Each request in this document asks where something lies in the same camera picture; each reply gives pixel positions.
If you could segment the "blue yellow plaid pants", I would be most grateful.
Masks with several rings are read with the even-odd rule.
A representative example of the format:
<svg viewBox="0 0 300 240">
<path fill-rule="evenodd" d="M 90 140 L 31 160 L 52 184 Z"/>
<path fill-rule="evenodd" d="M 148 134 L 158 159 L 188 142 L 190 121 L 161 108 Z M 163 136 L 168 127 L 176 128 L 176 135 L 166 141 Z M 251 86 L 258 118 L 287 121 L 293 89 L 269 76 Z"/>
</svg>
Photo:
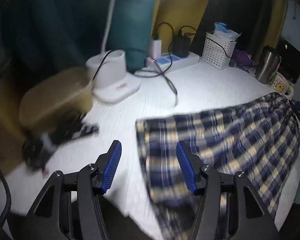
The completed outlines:
<svg viewBox="0 0 300 240">
<path fill-rule="evenodd" d="M 219 172 L 245 172 L 275 217 L 299 152 L 294 106 L 274 92 L 242 105 L 136 121 L 142 176 L 164 239 L 188 239 L 198 205 L 176 156 L 179 141 Z"/>
</svg>

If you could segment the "tan plastic lidded box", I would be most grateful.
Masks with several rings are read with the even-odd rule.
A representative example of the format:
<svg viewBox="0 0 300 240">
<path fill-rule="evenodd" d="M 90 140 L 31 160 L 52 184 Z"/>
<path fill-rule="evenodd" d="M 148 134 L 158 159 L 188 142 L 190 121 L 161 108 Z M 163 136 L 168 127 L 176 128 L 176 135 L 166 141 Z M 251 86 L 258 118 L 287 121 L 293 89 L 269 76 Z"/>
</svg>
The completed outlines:
<svg viewBox="0 0 300 240">
<path fill-rule="evenodd" d="M 71 67 L 32 87 L 19 106 L 22 128 L 41 133 L 59 121 L 76 114 L 87 114 L 93 106 L 92 81 L 84 67 Z"/>
</svg>

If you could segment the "white desk lamp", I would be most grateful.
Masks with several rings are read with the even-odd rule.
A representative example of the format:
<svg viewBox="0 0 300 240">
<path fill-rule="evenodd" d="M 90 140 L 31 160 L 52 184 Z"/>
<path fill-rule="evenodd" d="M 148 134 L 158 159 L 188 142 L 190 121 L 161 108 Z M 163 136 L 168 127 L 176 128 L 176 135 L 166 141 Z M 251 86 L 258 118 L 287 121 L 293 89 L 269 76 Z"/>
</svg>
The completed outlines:
<svg viewBox="0 0 300 240">
<path fill-rule="evenodd" d="M 106 51 L 116 0 L 108 5 L 106 27 L 101 44 L 101 52 L 89 58 L 85 65 L 93 85 L 97 100 L 106 104 L 116 104 L 132 96 L 141 87 L 141 82 L 127 72 L 124 50 Z"/>
</svg>

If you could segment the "white power strip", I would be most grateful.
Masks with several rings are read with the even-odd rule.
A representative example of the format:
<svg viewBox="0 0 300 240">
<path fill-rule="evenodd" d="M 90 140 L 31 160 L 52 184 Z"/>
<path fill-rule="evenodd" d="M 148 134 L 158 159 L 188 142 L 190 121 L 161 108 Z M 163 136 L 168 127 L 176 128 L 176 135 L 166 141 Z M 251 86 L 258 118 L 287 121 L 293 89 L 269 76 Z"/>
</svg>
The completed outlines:
<svg viewBox="0 0 300 240">
<path fill-rule="evenodd" d="M 173 54 L 164 53 L 161 58 L 153 60 L 150 57 L 146 59 L 146 67 L 152 70 L 159 70 L 158 67 L 164 72 L 172 72 L 175 70 L 183 69 L 185 67 L 197 64 L 200 60 L 199 55 L 189 52 L 188 57 L 180 58 Z"/>
</svg>

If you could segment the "white perforated storage basket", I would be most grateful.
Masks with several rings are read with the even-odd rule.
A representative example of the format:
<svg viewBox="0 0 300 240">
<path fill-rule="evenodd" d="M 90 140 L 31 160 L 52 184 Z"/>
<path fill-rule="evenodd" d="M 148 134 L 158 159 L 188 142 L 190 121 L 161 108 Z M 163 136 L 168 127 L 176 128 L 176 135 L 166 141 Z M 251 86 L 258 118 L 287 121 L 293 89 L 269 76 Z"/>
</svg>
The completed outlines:
<svg viewBox="0 0 300 240">
<path fill-rule="evenodd" d="M 202 60 L 217 69 L 224 69 L 229 66 L 236 40 L 220 38 L 211 33 L 206 33 Z"/>
</svg>

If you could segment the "purple plush toy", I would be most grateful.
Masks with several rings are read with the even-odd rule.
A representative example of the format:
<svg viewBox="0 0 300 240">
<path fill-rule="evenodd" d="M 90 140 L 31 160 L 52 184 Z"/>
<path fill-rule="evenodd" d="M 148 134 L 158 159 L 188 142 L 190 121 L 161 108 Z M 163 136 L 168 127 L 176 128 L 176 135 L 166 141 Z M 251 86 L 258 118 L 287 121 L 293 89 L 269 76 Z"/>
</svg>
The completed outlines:
<svg viewBox="0 0 300 240">
<path fill-rule="evenodd" d="M 235 49 L 232 58 L 236 62 L 238 66 L 243 67 L 252 67 L 253 66 L 253 59 L 250 54 L 246 51 Z"/>
</svg>

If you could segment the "cream bear mug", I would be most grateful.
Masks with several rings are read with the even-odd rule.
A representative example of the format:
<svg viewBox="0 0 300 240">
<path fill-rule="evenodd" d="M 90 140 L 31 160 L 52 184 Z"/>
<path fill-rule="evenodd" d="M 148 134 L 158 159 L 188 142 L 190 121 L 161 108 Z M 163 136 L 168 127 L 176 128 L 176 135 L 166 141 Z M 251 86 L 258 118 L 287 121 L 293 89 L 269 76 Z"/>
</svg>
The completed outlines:
<svg viewBox="0 0 300 240">
<path fill-rule="evenodd" d="M 279 72 L 276 72 L 276 74 L 274 75 L 271 87 L 273 90 L 275 90 L 280 95 L 285 96 L 287 99 L 292 99 L 294 95 L 293 84 Z"/>
</svg>

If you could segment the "black power adapter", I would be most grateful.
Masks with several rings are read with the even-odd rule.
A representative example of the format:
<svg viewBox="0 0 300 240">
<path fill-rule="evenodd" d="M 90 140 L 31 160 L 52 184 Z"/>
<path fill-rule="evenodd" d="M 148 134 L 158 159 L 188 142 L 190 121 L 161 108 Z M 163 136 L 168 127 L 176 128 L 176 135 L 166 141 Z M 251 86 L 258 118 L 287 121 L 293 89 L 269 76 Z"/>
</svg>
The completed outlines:
<svg viewBox="0 0 300 240">
<path fill-rule="evenodd" d="M 175 35 L 172 40 L 173 55 L 184 58 L 188 57 L 190 51 L 191 39 L 182 35 Z"/>
</svg>

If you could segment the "white phone charger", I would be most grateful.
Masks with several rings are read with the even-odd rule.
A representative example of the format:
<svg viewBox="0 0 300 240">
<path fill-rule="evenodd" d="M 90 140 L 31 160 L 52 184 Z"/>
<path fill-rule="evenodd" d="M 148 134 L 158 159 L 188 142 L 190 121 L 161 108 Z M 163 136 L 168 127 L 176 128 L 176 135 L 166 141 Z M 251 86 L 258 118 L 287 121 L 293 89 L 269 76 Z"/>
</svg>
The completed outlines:
<svg viewBox="0 0 300 240">
<path fill-rule="evenodd" d="M 160 39 L 151 39 L 150 46 L 149 46 L 149 56 L 157 60 L 161 58 L 161 46 L 162 46 L 162 40 Z"/>
</svg>

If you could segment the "stainless steel tumbler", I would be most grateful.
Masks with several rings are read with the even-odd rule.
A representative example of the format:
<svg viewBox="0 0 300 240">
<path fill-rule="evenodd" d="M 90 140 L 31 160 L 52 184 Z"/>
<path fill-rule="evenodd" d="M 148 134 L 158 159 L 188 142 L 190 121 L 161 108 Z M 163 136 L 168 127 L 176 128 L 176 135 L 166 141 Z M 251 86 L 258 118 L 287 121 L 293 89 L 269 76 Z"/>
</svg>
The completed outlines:
<svg viewBox="0 0 300 240">
<path fill-rule="evenodd" d="M 268 84 L 268 81 L 281 62 L 279 53 L 270 46 L 265 46 L 259 58 L 255 75 L 257 80 L 262 84 Z"/>
</svg>

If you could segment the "blue tissue pack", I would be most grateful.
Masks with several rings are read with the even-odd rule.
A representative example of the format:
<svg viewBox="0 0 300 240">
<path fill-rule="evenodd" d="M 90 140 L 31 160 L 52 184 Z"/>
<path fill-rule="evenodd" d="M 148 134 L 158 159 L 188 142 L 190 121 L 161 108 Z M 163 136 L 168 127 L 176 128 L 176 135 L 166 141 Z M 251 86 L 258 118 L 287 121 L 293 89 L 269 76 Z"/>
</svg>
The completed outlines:
<svg viewBox="0 0 300 240">
<path fill-rule="evenodd" d="M 230 42 L 235 41 L 237 38 L 239 38 L 242 34 L 238 34 L 233 30 L 230 30 L 227 28 L 227 25 L 222 22 L 215 22 L 214 23 L 214 32 L 213 35 L 224 39 L 229 40 Z"/>
</svg>

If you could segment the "teal curtain left panel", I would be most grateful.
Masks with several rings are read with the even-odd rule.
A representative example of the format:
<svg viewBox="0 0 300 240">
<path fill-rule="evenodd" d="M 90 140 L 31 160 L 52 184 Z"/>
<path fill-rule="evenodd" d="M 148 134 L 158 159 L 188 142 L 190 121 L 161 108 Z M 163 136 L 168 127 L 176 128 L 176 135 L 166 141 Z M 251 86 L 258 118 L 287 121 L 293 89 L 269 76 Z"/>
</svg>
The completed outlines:
<svg viewBox="0 0 300 240">
<path fill-rule="evenodd" d="M 116 0 L 105 46 L 126 52 L 127 69 L 142 67 L 155 0 Z M 101 52 L 110 0 L 0 0 L 1 34 L 11 59 L 7 77 L 28 90 Z"/>
</svg>

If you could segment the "yellow curtain left panel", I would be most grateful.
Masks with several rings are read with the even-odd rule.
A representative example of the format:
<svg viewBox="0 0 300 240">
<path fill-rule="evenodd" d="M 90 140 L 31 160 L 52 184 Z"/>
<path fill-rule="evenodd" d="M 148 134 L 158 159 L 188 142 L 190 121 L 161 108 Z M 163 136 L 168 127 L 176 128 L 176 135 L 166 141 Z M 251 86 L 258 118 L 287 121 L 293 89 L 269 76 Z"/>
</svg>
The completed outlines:
<svg viewBox="0 0 300 240">
<path fill-rule="evenodd" d="M 197 28 L 201 22 L 209 0 L 155 0 L 152 29 L 160 23 L 159 39 L 162 40 L 161 51 L 168 52 L 168 46 L 172 40 L 172 31 L 177 33 L 183 25 L 190 25 Z"/>
</svg>

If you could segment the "yellow curtain panel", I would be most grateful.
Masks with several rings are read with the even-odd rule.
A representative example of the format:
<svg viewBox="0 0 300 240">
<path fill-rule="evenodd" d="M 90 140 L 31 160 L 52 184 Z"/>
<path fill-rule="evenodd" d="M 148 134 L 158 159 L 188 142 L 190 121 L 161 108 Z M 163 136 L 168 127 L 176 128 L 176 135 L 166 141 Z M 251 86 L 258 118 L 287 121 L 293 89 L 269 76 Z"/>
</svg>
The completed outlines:
<svg viewBox="0 0 300 240">
<path fill-rule="evenodd" d="M 197 28 L 201 22 L 209 0 L 155 0 L 152 29 L 160 23 L 159 39 L 162 40 L 161 51 L 168 52 L 168 46 L 172 40 L 172 31 L 177 33 L 183 25 L 190 25 Z"/>
<path fill-rule="evenodd" d="M 287 7 L 288 0 L 271 0 L 271 5 L 266 6 L 266 9 L 270 9 L 270 15 L 266 21 L 266 31 L 261 35 L 261 41 L 257 43 L 255 59 L 260 57 L 264 46 L 272 48 L 277 46 L 284 25 Z"/>
</svg>

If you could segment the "yellow curtain right panel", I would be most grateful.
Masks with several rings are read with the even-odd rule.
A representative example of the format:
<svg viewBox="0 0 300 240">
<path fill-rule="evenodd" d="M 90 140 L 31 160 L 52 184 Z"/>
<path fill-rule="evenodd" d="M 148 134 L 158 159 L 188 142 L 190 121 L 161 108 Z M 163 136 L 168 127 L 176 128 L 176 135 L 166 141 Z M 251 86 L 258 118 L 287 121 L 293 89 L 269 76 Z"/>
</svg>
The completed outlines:
<svg viewBox="0 0 300 240">
<path fill-rule="evenodd" d="M 266 9 L 270 9 L 270 15 L 266 21 L 266 31 L 261 35 L 261 41 L 257 43 L 255 59 L 260 57 L 264 46 L 272 48 L 277 46 L 284 25 L 287 7 L 288 0 L 271 0 L 271 5 L 266 6 Z"/>
</svg>

